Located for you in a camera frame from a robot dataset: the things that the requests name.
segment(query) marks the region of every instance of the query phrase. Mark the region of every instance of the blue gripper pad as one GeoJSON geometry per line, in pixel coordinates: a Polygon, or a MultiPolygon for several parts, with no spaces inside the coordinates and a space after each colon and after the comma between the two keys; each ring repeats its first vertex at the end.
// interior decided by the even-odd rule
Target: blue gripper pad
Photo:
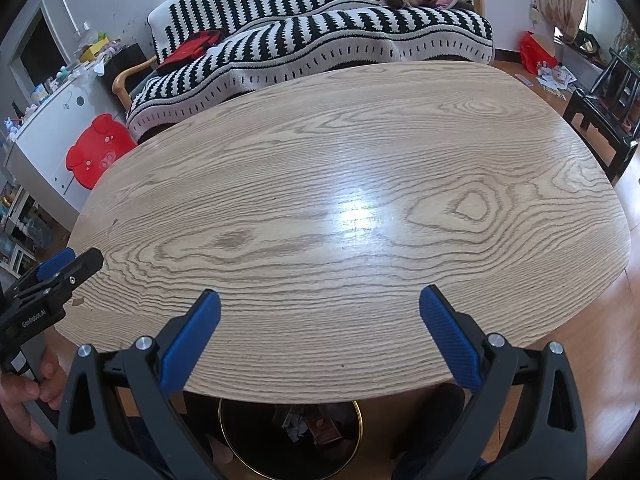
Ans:
{"type": "Polygon", "coordinates": [[[49,258],[43,264],[40,264],[38,268],[38,272],[36,273],[36,279],[39,282],[44,282],[49,278],[53,277],[53,275],[59,270],[64,269],[68,264],[70,264],[73,260],[76,259],[76,253],[71,247],[67,247],[66,249],[60,251],[55,256],[49,258]]]}
{"type": "Polygon", "coordinates": [[[428,286],[420,293],[420,317],[431,333],[453,378],[474,395],[482,387],[480,356],[462,331],[455,311],[428,286]]]}
{"type": "Polygon", "coordinates": [[[160,363],[160,390],[165,397],[184,388],[220,322],[221,310],[220,297],[213,290],[203,292],[191,307],[160,363]]]}

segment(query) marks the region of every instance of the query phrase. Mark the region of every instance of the hanging cord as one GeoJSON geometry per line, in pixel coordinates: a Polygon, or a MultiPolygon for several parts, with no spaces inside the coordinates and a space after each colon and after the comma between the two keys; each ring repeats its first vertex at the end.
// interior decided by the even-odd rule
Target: hanging cord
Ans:
{"type": "Polygon", "coordinates": [[[531,8],[529,9],[529,19],[533,23],[533,29],[540,22],[540,11],[538,10],[538,0],[531,0],[531,8]]]}

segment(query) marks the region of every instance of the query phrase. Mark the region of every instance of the red bag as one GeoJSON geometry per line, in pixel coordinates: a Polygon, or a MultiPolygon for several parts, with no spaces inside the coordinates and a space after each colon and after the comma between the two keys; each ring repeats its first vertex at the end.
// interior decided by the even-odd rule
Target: red bag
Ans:
{"type": "Polygon", "coordinates": [[[531,32],[527,32],[520,42],[520,57],[524,67],[534,75],[538,75],[538,63],[546,61],[549,68],[558,65],[558,60],[532,37],[531,32]]]}
{"type": "Polygon", "coordinates": [[[175,72],[179,68],[204,56],[207,50],[224,40],[225,36],[226,31],[221,28],[212,28],[191,34],[173,54],[158,66],[156,72],[158,72],[158,75],[167,75],[175,72]]]}

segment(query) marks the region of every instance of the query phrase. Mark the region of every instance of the red cloth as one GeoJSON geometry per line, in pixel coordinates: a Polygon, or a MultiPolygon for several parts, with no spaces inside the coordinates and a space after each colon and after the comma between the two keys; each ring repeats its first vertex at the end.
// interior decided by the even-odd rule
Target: red cloth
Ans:
{"type": "Polygon", "coordinates": [[[110,114],[97,116],[66,152],[66,168],[85,188],[93,189],[102,174],[136,147],[124,124],[110,114]]]}
{"type": "Polygon", "coordinates": [[[522,64],[532,74],[538,75],[538,63],[546,61],[549,68],[558,65],[558,60],[551,56],[540,44],[527,32],[520,41],[520,57],[522,64]]]}
{"type": "Polygon", "coordinates": [[[191,34],[173,54],[167,57],[156,69],[159,75],[167,75],[179,68],[200,59],[212,46],[224,40],[226,32],[221,28],[211,28],[191,34]]]}

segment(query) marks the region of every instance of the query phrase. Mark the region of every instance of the sofa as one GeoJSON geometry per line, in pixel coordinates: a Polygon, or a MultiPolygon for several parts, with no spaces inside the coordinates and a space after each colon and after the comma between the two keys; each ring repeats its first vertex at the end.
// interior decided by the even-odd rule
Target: sofa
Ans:
{"type": "Polygon", "coordinates": [[[168,0],[148,17],[156,55],[119,75],[113,91],[140,143],[165,127],[257,89],[347,66],[465,59],[489,64],[490,23],[474,10],[391,9],[379,0],[168,0]],[[153,73],[131,95],[130,74],[162,63],[191,34],[228,37],[170,74],[153,73]]]}

